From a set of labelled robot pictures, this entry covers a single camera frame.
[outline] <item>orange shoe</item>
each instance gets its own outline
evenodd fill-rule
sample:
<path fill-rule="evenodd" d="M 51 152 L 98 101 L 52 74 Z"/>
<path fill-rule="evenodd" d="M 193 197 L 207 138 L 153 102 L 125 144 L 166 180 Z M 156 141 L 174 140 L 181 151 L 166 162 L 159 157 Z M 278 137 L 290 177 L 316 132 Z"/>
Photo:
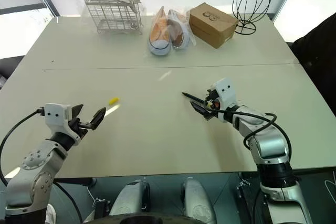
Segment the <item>orange shoe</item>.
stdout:
<path fill-rule="evenodd" d="M 189 44 L 188 21 L 185 16 L 175 10 L 168 12 L 168 29 L 174 48 L 184 49 Z"/>
<path fill-rule="evenodd" d="M 166 55 L 171 49 L 167 17 L 163 10 L 163 6 L 160 8 L 153 20 L 148 47 L 151 53 L 155 55 Z"/>

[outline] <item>white table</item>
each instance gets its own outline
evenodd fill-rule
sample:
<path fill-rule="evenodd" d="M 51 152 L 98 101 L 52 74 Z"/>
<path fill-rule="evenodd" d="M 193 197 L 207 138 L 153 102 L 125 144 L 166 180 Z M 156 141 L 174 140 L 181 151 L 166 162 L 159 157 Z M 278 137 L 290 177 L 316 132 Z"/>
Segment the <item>white table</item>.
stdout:
<path fill-rule="evenodd" d="M 232 78 L 242 104 L 278 115 L 293 168 L 336 164 L 336 119 L 299 64 L 36 71 L 20 65 L 0 92 L 0 132 L 46 102 L 83 103 L 80 117 L 89 120 L 119 97 L 120 107 L 70 150 L 58 177 L 256 170 L 239 133 L 217 119 L 206 122 L 181 95 L 204 97 L 223 77 Z M 19 127 L 5 145 L 4 172 L 49 136 L 39 116 Z"/>
<path fill-rule="evenodd" d="M 98 35 L 85 18 L 54 18 L 22 64 L 35 69 L 102 69 L 236 66 L 298 63 L 273 23 L 265 16 L 250 36 L 235 34 L 219 49 L 199 38 L 197 46 L 158 57 L 148 50 L 151 17 L 144 19 L 143 35 Z"/>

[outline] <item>brown box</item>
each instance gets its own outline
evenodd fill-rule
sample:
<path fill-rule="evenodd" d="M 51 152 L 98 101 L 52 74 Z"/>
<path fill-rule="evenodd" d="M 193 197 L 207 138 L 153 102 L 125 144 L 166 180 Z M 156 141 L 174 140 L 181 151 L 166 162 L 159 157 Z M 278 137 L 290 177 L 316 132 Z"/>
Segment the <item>brown box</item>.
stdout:
<path fill-rule="evenodd" d="M 194 35 L 218 48 L 232 38 L 238 20 L 211 5 L 202 3 L 190 10 L 189 24 Z"/>

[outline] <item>sneaker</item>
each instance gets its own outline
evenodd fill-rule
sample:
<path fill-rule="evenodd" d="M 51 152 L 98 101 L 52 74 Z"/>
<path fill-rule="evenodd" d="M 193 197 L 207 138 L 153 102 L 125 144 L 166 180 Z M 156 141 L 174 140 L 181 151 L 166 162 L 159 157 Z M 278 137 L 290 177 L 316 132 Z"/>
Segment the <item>sneaker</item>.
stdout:
<path fill-rule="evenodd" d="M 175 10 L 169 10 L 168 28 L 173 47 L 186 48 L 190 39 L 186 17 Z"/>
<path fill-rule="evenodd" d="M 46 211 L 46 224 L 56 224 L 56 212 L 51 204 L 48 204 Z"/>
<path fill-rule="evenodd" d="M 154 18 L 148 47 L 151 53 L 155 55 L 166 55 L 171 49 L 167 17 L 163 10 L 163 6 Z"/>

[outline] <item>black pen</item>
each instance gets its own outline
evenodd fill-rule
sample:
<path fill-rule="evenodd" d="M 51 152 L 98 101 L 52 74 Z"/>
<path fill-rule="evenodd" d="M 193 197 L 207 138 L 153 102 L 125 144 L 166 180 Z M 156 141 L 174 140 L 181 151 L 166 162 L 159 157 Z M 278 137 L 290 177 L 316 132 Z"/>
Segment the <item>black pen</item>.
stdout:
<path fill-rule="evenodd" d="M 204 102 L 202 99 L 197 98 L 197 97 L 195 97 L 195 96 L 193 96 L 193 95 L 191 95 L 191 94 L 188 94 L 188 93 L 185 93 L 185 92 L 182 92 L 182 94 L 183 94 L 184 96 L 190 98 L 190 99 L 193 99 L 193 100 L 196 101 L 196 102 L 201 103 L 201 104 L 203 104 L 203 102 Z"/>

